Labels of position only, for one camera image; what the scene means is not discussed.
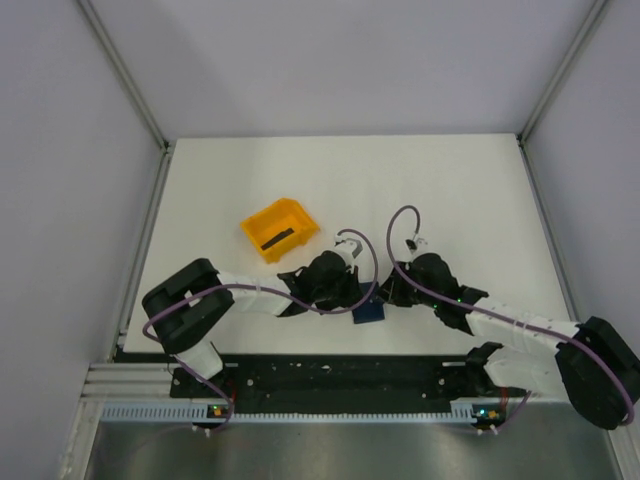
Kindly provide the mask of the yellow plastic bin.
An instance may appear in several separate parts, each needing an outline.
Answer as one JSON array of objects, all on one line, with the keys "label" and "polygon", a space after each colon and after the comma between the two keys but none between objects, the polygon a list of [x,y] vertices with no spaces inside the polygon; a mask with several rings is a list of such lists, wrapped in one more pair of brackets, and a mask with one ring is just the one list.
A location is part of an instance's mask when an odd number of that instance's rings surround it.
[{"label": "yellow plastic bin", "polygon": [[[240,223],[242,231],[261,258],[268,264],[277,263],[291,250],[305,245],[317,232],[319,225],[303,206],[294,199],[281,198]],[[261,245],[279,232],[292,228],[294,233],[268,250]]]}]

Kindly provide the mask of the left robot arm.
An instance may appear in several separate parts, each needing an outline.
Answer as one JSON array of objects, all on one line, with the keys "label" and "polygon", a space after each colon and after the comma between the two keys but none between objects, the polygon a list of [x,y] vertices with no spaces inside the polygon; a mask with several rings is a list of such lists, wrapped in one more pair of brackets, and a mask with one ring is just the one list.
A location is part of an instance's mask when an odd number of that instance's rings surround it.
[{"label": "left robot arm", "polygon": [[361,298],[358,267],[345,254],[326,250],[307,266],[263,278],[234,276],[215,269],[208,259],[196,259],[149,291],[142,308],[164,352],[194,371],[194,387],[212,397],[226,387],[227,374],[207,335],[223,316],[287,318],[310,307],[346,309]]}]

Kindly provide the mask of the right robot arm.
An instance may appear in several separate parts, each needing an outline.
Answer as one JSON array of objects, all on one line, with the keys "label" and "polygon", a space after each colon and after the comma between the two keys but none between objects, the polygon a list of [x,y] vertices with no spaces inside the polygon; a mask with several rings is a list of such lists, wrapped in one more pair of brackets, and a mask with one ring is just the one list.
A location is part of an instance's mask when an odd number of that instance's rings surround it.
[{"label": "right robot arm", "polygon": [[513,388],[567,401],[605,430],[634,420],[639,358],[602,318],[575,323],[510,308],[459,283],[435,253],[396,264],[378,296],[397,307],[429,307],[446,327],[481,340],[460,375],[478,396]]}]

